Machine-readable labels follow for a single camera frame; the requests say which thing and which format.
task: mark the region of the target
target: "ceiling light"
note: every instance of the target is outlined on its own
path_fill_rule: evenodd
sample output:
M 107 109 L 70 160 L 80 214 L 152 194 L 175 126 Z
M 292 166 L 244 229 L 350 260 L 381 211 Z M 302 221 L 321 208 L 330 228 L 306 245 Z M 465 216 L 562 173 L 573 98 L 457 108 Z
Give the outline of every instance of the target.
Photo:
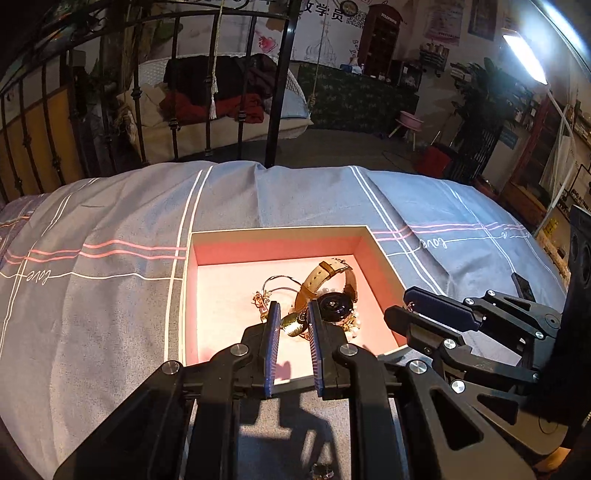
M 511 50 L 513 50 L 513 53 L 517 56 L 521 64 L 525 67 L 527 73 L 529 73 L 537 82 L 548 85 L 544 69 L 527 42 L 517 32 L 505 34 L 503 35 L 503 38 L 509 44 Z

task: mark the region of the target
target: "red cabinet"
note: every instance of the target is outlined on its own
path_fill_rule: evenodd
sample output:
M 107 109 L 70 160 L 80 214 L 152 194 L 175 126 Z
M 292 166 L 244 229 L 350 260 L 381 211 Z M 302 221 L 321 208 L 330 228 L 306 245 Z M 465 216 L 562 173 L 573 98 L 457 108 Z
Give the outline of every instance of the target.
M 365 18 L 359 42 L 359 64 L 364 64 L 363 73 L 376 78 L 386 76 L 394 55 L 402 17 L 389 5 L 372 5 Z

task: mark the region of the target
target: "pink stool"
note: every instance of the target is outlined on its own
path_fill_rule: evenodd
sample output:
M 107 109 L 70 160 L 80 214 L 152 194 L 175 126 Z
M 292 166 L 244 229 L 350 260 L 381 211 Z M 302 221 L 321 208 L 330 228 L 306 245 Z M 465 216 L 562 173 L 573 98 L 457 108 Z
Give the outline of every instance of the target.
M 404 111 L 400 112 L 400 117 L 397 118 L 396 121 L 399 123 L 399 125 L 394 130 L 392 130 L 392 133 L 388 135 L 388 138 L 392 137 L 392 135 L 394 135 L 400 129 L 400 127 L 406 127 L 408 128 L 409 132 L 413 133 L 414 151 L 417 142 L 416 133 L 423 129 L 423 121 L 420 118 L 417 118 L 414 115 Z

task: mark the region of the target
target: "gray bedsheet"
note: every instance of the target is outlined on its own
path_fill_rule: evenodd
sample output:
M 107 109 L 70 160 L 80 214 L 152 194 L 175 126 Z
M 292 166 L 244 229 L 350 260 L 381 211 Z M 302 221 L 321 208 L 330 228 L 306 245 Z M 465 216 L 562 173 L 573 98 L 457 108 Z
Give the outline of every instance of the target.
M 566 298 L 535 240 L 475 189 L 357 167 L 161 164 L 21 199 L 0 222 L 0 417 L 45 479 L 176 357 L 191 231 L 368 225 L 407 287 L 459 300 L 488 288 L 515 294 L 515 271 L 540 303 L 562 311 Z M 479 334 L 466 337 L 479 355 L 517 361 Z M 243 427 L 241 476 L 302 478 L 294 468 L 306 469 L 304 447 L 313 459 L 328 450 L 323 455 L 348 478 L 346 402 L 320 406 L 313 394 L 296 395 L 277 413 L 279 402 L 264 402 L 258 421 Z M 296 424 L 290 412 L 305 421 Z M 282 445 L 300 451 L 274 454 Z M 266 468 L 255 469 L 260 460 Z

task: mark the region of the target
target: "wooden cabinet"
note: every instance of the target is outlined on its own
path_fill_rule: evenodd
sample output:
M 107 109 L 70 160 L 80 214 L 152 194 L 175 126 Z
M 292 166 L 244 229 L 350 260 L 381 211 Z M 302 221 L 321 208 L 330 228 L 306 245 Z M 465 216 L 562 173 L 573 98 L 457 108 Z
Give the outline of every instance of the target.
M 394 55 L 402 17 L 389 5 L 372 5 L 359 42 L 358 62 L 365 75 L 386 76 Z
M 559 127 L 560 114 L 546 97 L 535 116 L 525 150 L 498 200 L 531 231 L 542 222 L 551 201 L 540 180 L 553 153 Z

